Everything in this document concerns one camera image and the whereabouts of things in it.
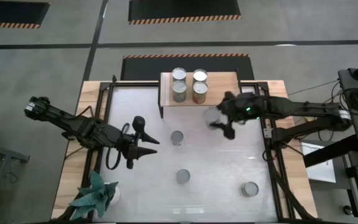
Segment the artificial plant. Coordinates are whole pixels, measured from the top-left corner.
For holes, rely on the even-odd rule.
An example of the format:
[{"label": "artificial plant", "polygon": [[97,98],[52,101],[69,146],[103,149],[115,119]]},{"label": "artificial plant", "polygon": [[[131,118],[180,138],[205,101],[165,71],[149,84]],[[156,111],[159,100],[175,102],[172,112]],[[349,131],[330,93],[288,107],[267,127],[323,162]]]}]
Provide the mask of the artificial plant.
[{"label": "artificial plant", "polygon": [[102,218],[116,193],[117,184],[118,182],[105,185],[101,176],[92,170],[91,187],[78,188],[82,197],[70,203],[71,206],[77,207],[71,219],[80,218],[94,209],[98,211],[98,217]]}]

